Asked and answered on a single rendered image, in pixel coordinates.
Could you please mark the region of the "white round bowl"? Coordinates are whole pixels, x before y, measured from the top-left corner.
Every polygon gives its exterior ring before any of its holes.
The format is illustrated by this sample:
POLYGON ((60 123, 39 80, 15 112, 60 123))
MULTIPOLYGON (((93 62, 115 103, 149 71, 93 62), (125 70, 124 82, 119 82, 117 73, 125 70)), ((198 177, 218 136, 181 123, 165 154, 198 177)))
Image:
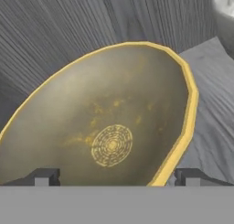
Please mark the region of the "white round bowl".
POLYGON ((234 0, 212 0, 218 29, 218 39, 227 54, 234 59, 234 0))

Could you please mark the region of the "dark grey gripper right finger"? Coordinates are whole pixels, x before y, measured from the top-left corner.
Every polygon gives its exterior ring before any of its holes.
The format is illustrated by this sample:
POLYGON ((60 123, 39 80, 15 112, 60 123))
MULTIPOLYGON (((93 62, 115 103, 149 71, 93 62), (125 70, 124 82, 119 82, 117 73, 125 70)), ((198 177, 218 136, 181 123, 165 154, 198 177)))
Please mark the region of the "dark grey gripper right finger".
POLYGON ((174 172, 175 185, 181 187, 232 186, 229 182, 207 176, 198 168, 177 168, 174 172))

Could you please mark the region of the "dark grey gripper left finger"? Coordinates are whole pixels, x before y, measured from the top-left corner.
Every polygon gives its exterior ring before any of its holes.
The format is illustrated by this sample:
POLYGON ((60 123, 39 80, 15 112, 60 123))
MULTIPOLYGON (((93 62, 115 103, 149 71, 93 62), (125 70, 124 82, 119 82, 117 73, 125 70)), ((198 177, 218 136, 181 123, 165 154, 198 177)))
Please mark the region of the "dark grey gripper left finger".
POLYGON ((59 177, 59 168, 37 168, 25 177, 6 182, 5 186, 58 187, 60 186, 59 177))

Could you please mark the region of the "gold-rimmed brass bowl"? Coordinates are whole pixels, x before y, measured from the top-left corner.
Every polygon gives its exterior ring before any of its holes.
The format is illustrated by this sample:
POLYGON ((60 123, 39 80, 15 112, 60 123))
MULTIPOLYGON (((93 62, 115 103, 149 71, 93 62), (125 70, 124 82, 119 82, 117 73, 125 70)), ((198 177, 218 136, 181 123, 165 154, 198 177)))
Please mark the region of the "gold-rimmed brass bowl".
POLYGON ((0 185, 59 168, 63 186, 161 187, 195 131, 198 89, 171 48, 124 42, 65 66, 0 133, 0 185))

